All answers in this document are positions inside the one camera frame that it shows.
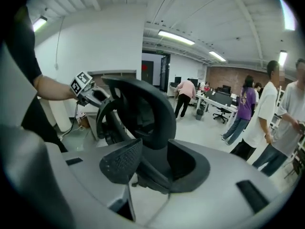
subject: white wall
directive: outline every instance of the white wall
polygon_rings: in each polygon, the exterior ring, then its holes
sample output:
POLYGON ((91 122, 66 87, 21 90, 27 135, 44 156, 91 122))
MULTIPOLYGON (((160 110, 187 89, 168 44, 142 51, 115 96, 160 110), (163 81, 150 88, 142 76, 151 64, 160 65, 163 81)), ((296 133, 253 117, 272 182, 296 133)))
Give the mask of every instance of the white wall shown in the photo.
MULTIPOLYGON (((175 81, 176 76, 181 77, 181 81, 187 80, 187 78, 198 79, 198 70, 204 70, 204 77, 198 82, 205 81, 206 66, 195 60, 171 54, 170 72, 168 77, 168 84, 175 81)), ((173 92, 168 89, 168 96, 173 96, 173 92)))
POLYGON ((161 58, 163 58, 163 55, 142 53, 142 60, 153 61, 152 84, 154 86, 160 85, 161 58))
MULTIPOLYGON (((144 5, 113 5, 83 10, 43 27, 36 35, 36 57, 44 75, 69 84, 80 71, 136 70, 141 79, 144 5)), ((68 104, 69 116, 75 103, 68 104)))

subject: trash can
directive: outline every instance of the trash can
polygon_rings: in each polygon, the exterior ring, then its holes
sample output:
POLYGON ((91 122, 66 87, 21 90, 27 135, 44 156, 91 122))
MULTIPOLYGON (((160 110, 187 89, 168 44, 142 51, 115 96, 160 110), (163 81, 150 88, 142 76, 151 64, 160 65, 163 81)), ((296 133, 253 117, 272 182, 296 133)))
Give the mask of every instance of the trash can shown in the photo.
POLYGON ((203 116, 203 109, 197 109, 196 120, 201 120, 203 116))

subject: ceiling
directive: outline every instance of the ceiling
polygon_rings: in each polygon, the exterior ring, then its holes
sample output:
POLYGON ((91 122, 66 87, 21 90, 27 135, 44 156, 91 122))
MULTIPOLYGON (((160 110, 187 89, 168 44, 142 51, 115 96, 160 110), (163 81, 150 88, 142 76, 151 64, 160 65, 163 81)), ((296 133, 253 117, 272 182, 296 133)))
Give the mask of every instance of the ceiling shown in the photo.
POLYGON ((295 77, 294 62, 304 57, 302 37, 285 30, 279 0, 28 0, 30 18, 41 15, 48 23, 79 10, 102 10, 112 4, 145 4, 143 49, 163 50, 206 65, 263 70, 286 50, 286 74, 295 77), (158 31, 173 32, 195 42, 189 46, 163 38, 158 31), (215 51, 227 62, 209 54, 215 51))

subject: fluorescent light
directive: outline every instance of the fluorescent light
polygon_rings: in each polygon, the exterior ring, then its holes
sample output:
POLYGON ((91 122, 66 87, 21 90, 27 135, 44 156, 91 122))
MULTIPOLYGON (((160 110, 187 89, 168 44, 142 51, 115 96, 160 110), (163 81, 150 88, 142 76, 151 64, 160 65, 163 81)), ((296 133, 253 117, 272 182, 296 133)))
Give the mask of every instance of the fluorescent light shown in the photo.
POLYGON ((284 14, 285 29, 294 31, 295 30, 295 16, 284 0, 280 0, 280 2, 282 5, 282 11, 284 14))
POLYGON ((285 61, 286 61, 286 58, 287 58, 287 55, 288 53, 286 51, 281 51, 280 52, 280 58, 278 60, 278 63, 280 64, 280 66, 283 66, 285 61))
POLYGON ((172 39, 184 42, 184 43, 189 44, 189 45, 195 44, 194 42, 192 42, 192 41, 190 41, 190 40, 188 40, 188 39, 186 39, 184 37, 177 36, 175 34, 172 34, 172 33, 166 32, 166 31, 159 31, 158 35, 159 36, 169 37, 169 38, 172 38, 172 39))
POLYGON ((222 56, 218 55, 215 52, 209 52, 211 55, 215 56, 217 59, 219 59, 220 61, 226 61, 222 56))
POLYGON ((34 32, 38 30, 41 26, 43 26, 47 22, 47 18, 40 16, 38 20, 36 20, 33 24, 34 32))

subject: floor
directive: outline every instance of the floor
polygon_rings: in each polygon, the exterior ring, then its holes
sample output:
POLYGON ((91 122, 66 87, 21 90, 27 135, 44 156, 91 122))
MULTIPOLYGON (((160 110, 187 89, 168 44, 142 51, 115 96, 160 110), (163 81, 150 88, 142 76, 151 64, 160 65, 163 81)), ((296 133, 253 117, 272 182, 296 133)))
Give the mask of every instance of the floor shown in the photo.
MULTIPOLYGON (((169 99, 171 105, 176 105, 173 98, 169 99)), ((194 117, 195 107, 189 106, 184 119, 178 118, 176 137, 175 139, 193 142, 199 145, 210 148, 230 152, 238 142, 241 141, 242 135, 235 143, 228 146, 221 140, 221 134, 225 133, 227 127, 220 120, 213 120, 213 113, 217 113, 217 108, 209 106, 209 112, 205 113, 200 121, 194 117)), ((96 146, 106 146, 105 140, 94 140, 94 137, 89 129, 77 129, 78 126, 74 124, 70 134, 64 137, 63 143, 69 151, 80 151, 88 148, 95 148, 96 146)), ((252 164, 262 153, 266 143, 262 143, 248 160, 252 164)), ((274 182, 279 191, 284 191, 292 186, 296 180, 296 174, 292 174, 284 179, 284 177, 292 170, 292 165, 288 164, 280 168, 270 179, 274 182)), ((130 184, 137 180, 134 175, 130 184)), ((167 195, 153 191, 149 188, 132 187, 130 186, 132 203, 135 210, 137 223, 140 225, 147 224, 152 216, 162 208, 167 201, 167 195)))

